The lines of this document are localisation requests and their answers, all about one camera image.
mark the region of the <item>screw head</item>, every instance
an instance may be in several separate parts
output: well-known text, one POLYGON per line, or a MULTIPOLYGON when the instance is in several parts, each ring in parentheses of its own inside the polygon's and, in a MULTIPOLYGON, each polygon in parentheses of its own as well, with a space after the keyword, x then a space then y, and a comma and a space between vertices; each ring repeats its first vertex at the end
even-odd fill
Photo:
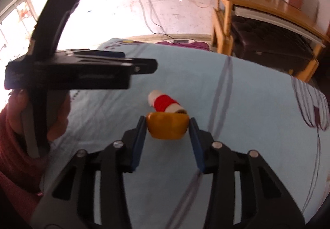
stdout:
POLYGON ((256 150, 251 150, 249 152, 249 155, 250 155, 250 157, 257 158, 259 156, 259 153, 256 150))
POLYGON ((113 143, 113 146, 114 146, 115 148, 122 148, 122 147, 124 146, 124 143, 123 143, 122 141, 115 141, 115 142, 113 143))
POLYGON ((87 155, 87 151, 86 151, 85 149, 80 149, 80 150, 78 150, 78 152, 77 152, 77 157, 82 158, 82 157, 84 157, 85 155, 87 155))
POLYGON ((212 143, 212 147, 215 148, 215 149, 220 149, 222 147, 222 143, 219 142, 219 141, 214 141, 212 143))

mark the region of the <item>black handheld device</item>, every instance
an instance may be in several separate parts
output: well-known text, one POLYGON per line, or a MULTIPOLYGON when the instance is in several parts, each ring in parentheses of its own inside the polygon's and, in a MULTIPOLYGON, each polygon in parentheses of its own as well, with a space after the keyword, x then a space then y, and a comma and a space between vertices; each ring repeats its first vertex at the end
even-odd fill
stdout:
MULTIPOLYGON (((132 229, 123 173, 132 173, 139 165, 146 128, 146 118, 142 116, 136 128, 126 131, 121 140, 103 151, 88 154, 79 150, 40 201, 31 219, 32 228, 132 229), (102 225, 94 220, 96 171, 101 171, 102 225)), ((211 133, 200 130, 194 118, 189 120, 189 135, 201 174, 213 175, 203 229, 305 226, 294 199, 258 151, 230 150, 224 143, 214 141, 211 133), (240 172, 242 220, 234 225, 238 185, 235 171, 240 172)))
POLYGON ((47 131, 70 89, 128 89, 133 74, 152 74, 154 59, 126 58, 122 52, 57 52, 71 13, 80 0, 48 0, 32 34, 28 52, 8 63, 6 89, 26 89, 30 102, 22 112, 26 149, 32 158, 49 153, 47 131))

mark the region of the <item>light blue bed sheet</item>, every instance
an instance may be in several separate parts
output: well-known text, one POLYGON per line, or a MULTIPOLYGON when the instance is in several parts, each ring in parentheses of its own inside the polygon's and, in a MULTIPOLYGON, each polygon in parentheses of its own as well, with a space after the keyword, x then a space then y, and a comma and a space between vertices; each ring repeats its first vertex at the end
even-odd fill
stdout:
MULTIPOLYGON (((209 130, 215 140, 238 152, 258 150, 302 209, 315 167, 317 129, 305 123, 304 109, 308 111, 303 106, 300 112, 299 94, 308 88, 309 107, 313 100, 315 104, 317 98, 323 100, 323 94, 297 81, 298 87, 303 87, 297 90, 297 100, 291 76, 202 50, 120 39, 111 39, 100 49, 123 51, 127 57, 155 58, 158 70, 151 75, 132 76, 129 90, 80 91, 76 95, 68 130, 52 145, 49 167, 41 183, 43 190, 49 188, 78 149, 102 150, 134 128, 141 115, 153 111, 147 97, 159 89, 187 109, 200 129, 209 130)), ((320 111, 321 121, 326 122, 328 107, 321 105, 320 111)), ((319 137, 321 164, 314 193, 304 211, 306 221, 329 192, 330 130, 319 129, 319 137)), ((133 228, 164 228, 196 169, 188 133, 177 141, 156 140, 147 133, 140 166, 133 174, 124 175, 133 228)), ((211 175, 203 177, 183 229, 202 228, 211 183, 211 175)), ((238 221, 240 193, 236 190, 238 221)))

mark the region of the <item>yellow cup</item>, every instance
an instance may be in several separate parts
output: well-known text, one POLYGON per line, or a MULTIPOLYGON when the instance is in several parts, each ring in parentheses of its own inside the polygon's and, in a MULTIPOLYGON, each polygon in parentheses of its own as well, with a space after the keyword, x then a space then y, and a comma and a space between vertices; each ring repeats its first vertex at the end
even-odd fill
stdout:
POLYGON ((181 113, 153 112, 146 117, 152 137, 162 140, 181 139, 189 125, 189 116, 181 113))

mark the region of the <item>wooden table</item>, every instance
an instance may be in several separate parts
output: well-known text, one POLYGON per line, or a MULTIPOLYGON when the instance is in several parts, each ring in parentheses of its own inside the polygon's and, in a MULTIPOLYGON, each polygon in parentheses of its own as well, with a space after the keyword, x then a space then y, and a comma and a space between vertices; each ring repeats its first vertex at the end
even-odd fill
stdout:
MULTIPOLYGON (((311 20, 299 9, 294 8, 282 0, 217 0, 217 7, 215 8, 212 16, 212 43, 217 43, 218 53, 231 55, 233 38, 230 34, 230 30, 231 14, 234 6, 254 9, 267 14, 271 14, 275 17, 282 18, 312 33, 316 37, 320 38, 324 43, 330 42, 330 38, 327 37, 326 33, 324 33, 313 20, 311 20), (219 10, 220 1, 225 6, 224 13, 219 10)), ((317 57, 319 56, 321 50, 322 45, 317 44, 313 50, 315 59, 310 61, 304 71, 301 71, 297 74, 297 78, 303 81, 310 80, 318 67, 317 57)))

